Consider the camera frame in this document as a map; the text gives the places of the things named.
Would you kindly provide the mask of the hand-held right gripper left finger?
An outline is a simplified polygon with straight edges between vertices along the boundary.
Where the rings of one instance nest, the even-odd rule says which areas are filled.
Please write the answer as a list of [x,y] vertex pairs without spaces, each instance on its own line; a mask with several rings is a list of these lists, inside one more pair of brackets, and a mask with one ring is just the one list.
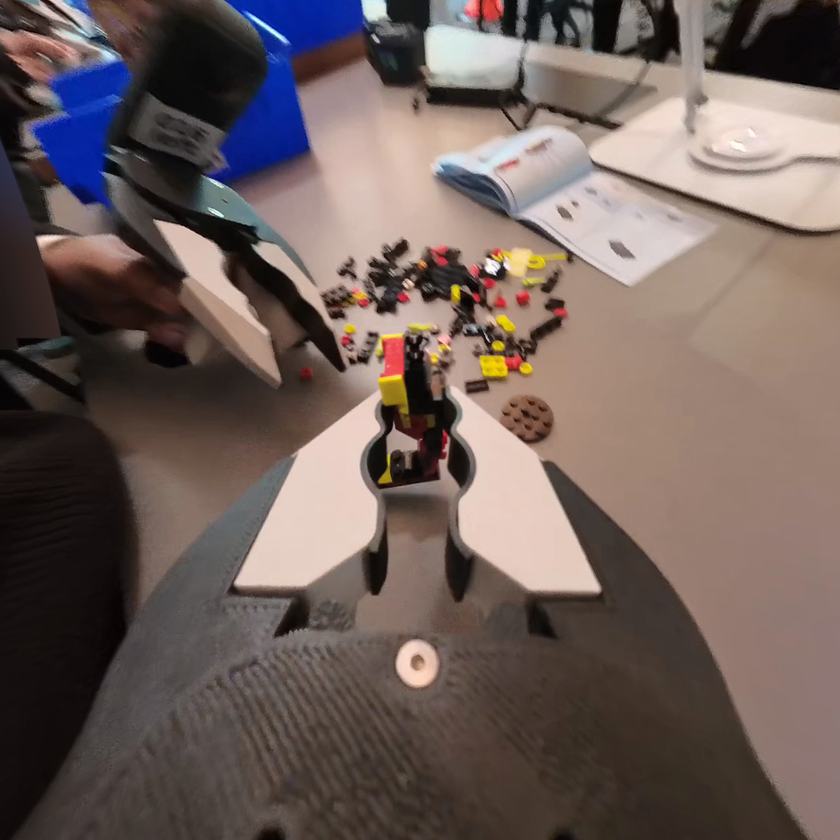
[[368,467],[383,438],[371,395],[291,458],[276,498],[234,578],[234,592],[355,608],[387,573],[382,496]]

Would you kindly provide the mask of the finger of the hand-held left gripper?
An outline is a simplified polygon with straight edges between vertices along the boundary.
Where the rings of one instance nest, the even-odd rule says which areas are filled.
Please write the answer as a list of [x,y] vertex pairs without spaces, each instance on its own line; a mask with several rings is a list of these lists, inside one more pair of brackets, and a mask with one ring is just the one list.
[[184,269],[183,308],[246,369],[279,387],[281,375],[270,332],[246,295],[228,279],[222,249],[188,227],[171,222],[155,226]]
[[226,276],[267,332],[250,349],[229,350],[249,371],[278,371],[279,358],[310,342],[337,371],[346,363],[321,291],[280,245],[267,241],[226,250]]

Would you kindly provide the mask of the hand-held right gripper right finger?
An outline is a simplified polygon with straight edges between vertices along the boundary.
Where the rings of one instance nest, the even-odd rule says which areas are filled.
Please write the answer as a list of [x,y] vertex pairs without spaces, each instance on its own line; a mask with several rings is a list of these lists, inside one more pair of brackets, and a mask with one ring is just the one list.
[[456,602],[595,601],[601,583],[547,464],[457,387],[450,387],[446,582]]

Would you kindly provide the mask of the red yellow lego snake model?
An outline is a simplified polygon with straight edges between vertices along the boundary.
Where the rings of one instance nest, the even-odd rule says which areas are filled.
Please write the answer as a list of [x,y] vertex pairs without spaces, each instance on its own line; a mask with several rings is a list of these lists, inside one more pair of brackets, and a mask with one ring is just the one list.
[[447,456],[447,380],[426,351],[427,337],[418,332],[381,337],[382,369],[378,378],[384,446],[394,434],[413,448],[384,450],[373,476],[382,489],[408,487],[438,480]]

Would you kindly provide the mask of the pile of lego pieces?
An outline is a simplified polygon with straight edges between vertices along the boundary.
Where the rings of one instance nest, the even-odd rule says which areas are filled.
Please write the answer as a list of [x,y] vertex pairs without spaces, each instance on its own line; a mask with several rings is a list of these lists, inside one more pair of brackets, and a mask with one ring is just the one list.
[[362,312],[408,318],[396,328],[406,349],[418,348],[433,373],[446,376],[456,363],[456,342],[466,340],[476,374],[467,393],[489,390],[509,376],[531,377],[540,346],[569,317],[558,296],[564,271],[577,255],[567,247],[547,254],[528,248],[490,248],[476,260],[453,246],[428,246],[413,255],[407,239],[381,247],[361,264],[349,256],[338,281],[321,290],[328,316],[339,326],[347,364],[385,365],[385,329],[363,332],[352,318]]

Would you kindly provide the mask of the round black lego plate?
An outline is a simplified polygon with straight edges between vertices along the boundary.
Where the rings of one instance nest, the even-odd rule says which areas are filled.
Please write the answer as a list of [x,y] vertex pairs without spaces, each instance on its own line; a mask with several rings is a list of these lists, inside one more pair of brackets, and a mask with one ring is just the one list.
[[499,422],[528,445],[546,439],[552,434],[555,426],[552,407],[535,395],[513,396],[501,408]]

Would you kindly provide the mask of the person's left hand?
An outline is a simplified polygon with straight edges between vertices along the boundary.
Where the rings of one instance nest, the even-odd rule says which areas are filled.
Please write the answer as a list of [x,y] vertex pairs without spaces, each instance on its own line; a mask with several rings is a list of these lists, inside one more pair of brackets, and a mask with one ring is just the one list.
[[188,315],[173,281],[114,234],[37,237],[57,307],[82,325],[138,331],[182,352]]

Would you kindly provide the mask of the blue plastic bin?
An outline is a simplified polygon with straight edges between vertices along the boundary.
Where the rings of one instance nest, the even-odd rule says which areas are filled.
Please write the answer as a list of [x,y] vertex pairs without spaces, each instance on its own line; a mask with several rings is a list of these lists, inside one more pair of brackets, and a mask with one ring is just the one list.
[[[213,176],[225,183],[310,149],[288,40],[248,10],[239,8],[238,12],[262,40],[268,73],[222,145],[222,166]],[[53,84],[58,109],[29,124],[59,181],[82,204],[108,202],[102,178],[107,130],[129,82],[130,73],[120,59],[70,71]]]
[[229,1],[288,42],[291,57],[355,35],[364,26],[362,1]]

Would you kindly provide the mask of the black charging case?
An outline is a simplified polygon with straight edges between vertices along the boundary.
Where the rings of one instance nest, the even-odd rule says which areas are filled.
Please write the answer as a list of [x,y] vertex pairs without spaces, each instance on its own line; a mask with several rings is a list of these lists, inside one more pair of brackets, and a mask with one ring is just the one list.
[[367,60],[382,84],[416,86],[426,64],[424,30],[381,18],[366,21],[363,31]]

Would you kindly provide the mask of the black power adapter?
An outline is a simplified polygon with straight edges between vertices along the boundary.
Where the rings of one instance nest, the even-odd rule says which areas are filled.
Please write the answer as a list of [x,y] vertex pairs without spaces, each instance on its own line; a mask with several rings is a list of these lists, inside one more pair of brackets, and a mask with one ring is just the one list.
[[419,96],[426,104],[500,109],[521,99],[527,44],[438,24],[424,35]]

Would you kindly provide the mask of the open instruction booklet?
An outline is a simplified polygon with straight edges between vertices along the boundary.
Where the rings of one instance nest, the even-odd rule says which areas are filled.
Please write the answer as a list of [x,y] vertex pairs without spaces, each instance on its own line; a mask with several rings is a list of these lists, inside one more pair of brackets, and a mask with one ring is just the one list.
[[432,171],[632,287],[705,243],[716,225],[600,171],[570,130],[546,125],[444,154]]

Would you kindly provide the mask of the white stand base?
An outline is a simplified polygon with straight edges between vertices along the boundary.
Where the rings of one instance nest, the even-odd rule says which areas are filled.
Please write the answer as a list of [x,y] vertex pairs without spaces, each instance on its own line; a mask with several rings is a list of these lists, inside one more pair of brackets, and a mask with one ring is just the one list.
[[838,231],[838,122],[709,98],[700,2],[675,2],[683,76],[590,147],[601,168],[805,234]]

